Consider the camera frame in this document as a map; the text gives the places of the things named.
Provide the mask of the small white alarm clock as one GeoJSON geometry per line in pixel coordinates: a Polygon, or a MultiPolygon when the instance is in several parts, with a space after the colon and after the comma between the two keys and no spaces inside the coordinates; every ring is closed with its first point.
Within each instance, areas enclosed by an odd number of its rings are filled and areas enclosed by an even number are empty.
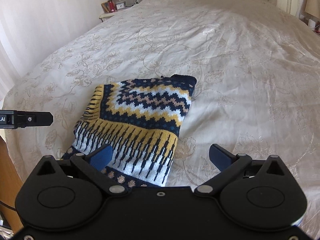
{"type": "Polygon", "coordinates": [[[126,8],[126,2],[118,2],[116,3],[116,9],[121,10],[126,8]]]}

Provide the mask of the navy yellow patterned knit sweater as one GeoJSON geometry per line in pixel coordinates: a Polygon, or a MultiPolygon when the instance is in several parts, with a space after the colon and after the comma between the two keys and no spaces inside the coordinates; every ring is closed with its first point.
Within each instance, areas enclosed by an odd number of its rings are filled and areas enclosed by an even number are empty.
{"type": "Polygon", "coordinates": [[[166,184],[197,80],[173,75],[98,85],[64,159],[106,145],[98,170],[128,187],[166,184]]]}

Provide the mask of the cream floral bedspread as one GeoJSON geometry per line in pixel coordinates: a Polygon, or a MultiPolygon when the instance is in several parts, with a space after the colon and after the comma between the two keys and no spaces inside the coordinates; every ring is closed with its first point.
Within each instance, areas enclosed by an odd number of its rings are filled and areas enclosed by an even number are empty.
{"type": "Polygon", "coordinates": [[[50,127],[6,132],[17,174],[25,180],[42,155],[62,156],[97,85],[173,74],[197,84],[167,184],[216,175],[213,143],[279,155],[308,199],[301,227],[318,237],[319,37],[261,0],[146,0],[53,52],[4,100],[54,115],[50,127]]]}

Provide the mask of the right cream table lamp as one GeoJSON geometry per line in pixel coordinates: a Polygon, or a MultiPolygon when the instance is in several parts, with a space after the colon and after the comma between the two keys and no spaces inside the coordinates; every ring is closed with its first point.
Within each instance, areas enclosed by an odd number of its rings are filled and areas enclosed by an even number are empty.
{"type": "Polygon", "coordinates": [[[305,9],[304,11],[319,19],[320,18],[320,14],[319,14],[319,2],[318,0],[306,0],[306,5],[305,5],[305,9]]]}

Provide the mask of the left cream nightstand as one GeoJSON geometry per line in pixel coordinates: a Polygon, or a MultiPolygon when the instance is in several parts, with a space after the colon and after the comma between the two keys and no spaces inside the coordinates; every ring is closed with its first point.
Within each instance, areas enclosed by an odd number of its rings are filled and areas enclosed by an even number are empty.
{"type": "Polygon", "coordinates": [[[120,10],[117,10],[115,12],[107,12],[107,13],[103,13],[99,16],[99,20],[101,20],[102,22],[106,21],[107,19],[109,18],[112,18],[114,15],[117,15],[117,14],[121,14],[122,12],[130,9],[131,7],[125,7],[124,9],[120,9],[120,10]]]}

